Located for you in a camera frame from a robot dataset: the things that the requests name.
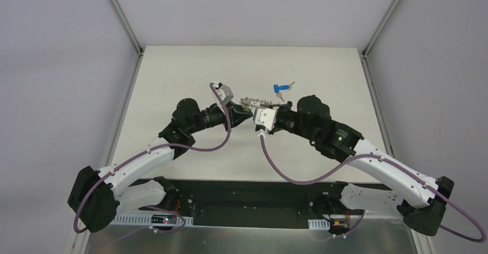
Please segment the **large metal keyring with keys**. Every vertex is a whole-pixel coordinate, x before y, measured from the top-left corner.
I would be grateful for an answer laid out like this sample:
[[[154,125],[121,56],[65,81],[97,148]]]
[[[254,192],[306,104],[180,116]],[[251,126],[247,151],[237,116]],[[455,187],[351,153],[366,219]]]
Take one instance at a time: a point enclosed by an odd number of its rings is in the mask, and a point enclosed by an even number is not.
[[[259,107],[277,107],[281,105],[281,103],[274,103],[272,101],[266,99],[259,99],[259,98],[251,98],[251,97],[243,97],[239,101],[239,105],[247,108],[259,108]]]

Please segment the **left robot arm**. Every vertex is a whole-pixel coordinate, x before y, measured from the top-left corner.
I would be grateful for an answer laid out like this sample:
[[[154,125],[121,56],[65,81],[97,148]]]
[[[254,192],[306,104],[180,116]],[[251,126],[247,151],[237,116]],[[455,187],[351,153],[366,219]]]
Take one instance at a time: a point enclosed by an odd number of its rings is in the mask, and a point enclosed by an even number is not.
[[[134,183],[147,172],[176,160],[188,150],[212,152],[221,149],[230,139],[232,128],[250,119],[250,106],[229,101],[224,107],[214,103],[201,110],[192,98],[181,100],[170,123],[142,150],[122,162],[100,169],[87,166],[79,171],[68,205],[75,212],[73,229],[80,234],[98,232],[125,211],[144,206],[170,210],[176,202],[171,186],[162,177],[142,185]],[[194,146],[194,133],[223,126],[224,141],[215,147]]]

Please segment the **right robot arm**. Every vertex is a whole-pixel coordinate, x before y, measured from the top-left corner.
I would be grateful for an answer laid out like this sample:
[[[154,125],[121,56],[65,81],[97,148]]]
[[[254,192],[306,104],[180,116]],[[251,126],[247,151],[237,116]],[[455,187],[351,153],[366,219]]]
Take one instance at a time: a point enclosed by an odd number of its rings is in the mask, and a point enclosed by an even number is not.
[[[327,208],[336,214],[346,209],[369,210],[399,217],[411,229],[435,236],[441,228],[454,182],[434,178],[389,156],[354,128],[335,121],[328,105],[315,96],[302,97],[293,111],[291,104],[273,110],[270,133],[287,131],[309,141],[326,158],[356,168],[388,187],[361,189],[339,182],[327,195]]]

